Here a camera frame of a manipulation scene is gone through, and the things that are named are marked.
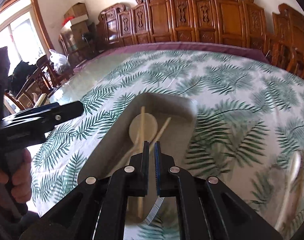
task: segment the white plastic bag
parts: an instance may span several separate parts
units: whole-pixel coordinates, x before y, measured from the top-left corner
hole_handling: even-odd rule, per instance
[[[66,56],[57,53],[53,49],[50,49],[49,51],[51,53],[50,61],[54,63],[54,69],[59,75],[62,74],[68,68],[71,68]]]

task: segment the wood carving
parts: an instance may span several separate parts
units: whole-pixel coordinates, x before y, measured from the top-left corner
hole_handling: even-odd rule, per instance
[[[274,36],[266,30],[264,9],[254,0],[136,1],[129,10],[117,3],[99,14],[99,49],[167,41],[220,43],[264,53],[278,47],[283,49],[278,57],[284,59],[274,58],[274,64],[304,69],[304,16],[286,4],[273,13]]]

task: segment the window pane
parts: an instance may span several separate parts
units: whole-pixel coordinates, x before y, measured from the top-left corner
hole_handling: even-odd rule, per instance
[[[5,22],[12,15],[16,14],[19,10],[31,4],[31,0],[18,0],[13,3],[10,7],[6,8],[0,13],[0,25]]]
[[[31,14],[25,13],[10,24],[18,52],[22,60],[35,64],[45,54],[31,19]]]
[[[0,48],[7,46],[8,58],[10,60],[10,70],[8,75],[13,73],[13,70],[20,63],[20,57],[14,47],[8,27],[0,32]]]

